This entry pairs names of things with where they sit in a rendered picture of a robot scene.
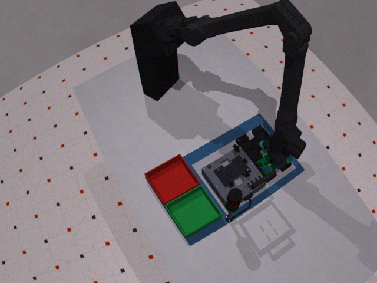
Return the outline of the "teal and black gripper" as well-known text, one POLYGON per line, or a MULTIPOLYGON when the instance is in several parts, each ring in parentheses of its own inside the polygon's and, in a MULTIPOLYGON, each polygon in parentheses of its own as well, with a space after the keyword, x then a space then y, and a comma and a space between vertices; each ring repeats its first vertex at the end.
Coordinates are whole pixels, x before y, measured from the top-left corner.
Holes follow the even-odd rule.
POLYGON ((264 153, 266 153, 267 151, 269 152, 269 157, 271 158, 273 163, 276 165, 276 168, 281 169, 283 166, 291 162, 291 159, 289 158, 290 154, 288 152, 282 154, 284 147, 278 148, 274 146, 272 143, 272 137, 273 136, 271 134, 265 139, 263 139, 259 143, 259 146, 262 148, 264 153))

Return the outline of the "green bin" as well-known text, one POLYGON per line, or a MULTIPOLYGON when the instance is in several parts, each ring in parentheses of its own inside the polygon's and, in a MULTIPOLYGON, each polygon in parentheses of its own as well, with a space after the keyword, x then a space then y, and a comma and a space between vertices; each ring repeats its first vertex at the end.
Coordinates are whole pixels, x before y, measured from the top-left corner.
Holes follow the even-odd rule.
POLYGON ((186 239, 222 218, 201 184, 167 203, 165 209, 186 239))

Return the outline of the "red square tray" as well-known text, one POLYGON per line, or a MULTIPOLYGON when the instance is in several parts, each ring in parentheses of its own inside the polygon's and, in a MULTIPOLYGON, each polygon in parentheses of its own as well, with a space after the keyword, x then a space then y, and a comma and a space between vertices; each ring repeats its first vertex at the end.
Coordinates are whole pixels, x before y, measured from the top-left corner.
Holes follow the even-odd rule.
POLYGON ((181 154, 145 173, 163 205, 200 185, 181 154))

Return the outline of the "green circuit board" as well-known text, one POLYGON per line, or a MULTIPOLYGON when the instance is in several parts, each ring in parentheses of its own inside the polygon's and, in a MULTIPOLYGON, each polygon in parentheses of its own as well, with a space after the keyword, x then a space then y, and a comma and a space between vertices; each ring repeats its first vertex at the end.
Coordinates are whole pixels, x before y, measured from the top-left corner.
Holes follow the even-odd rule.
POLYGON ((262 168, 266 175, 270 173, 272 170, 276 169, 276 165, 270 159, 269 154, 258 160, 257 164, 262 168))

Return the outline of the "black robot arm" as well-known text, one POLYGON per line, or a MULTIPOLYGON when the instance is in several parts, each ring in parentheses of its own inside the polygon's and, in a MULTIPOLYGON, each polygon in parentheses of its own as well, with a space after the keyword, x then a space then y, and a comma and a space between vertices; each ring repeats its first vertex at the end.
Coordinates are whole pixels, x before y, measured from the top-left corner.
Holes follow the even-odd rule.
POLYGON ((282 154, 288 152, 296 159, 300 157, 306 142, 300 138, 302 132, 296 126, 297 107, 312 28, 289 0, 215 18, 206 15, 187 18, 184 14, 178 14, 158 21, 157 25, 162 42, 182 37, 191 46, 220 34, 278 25, 283 35, 285 66, 272 143, 278 148, 284 147, 282 154))

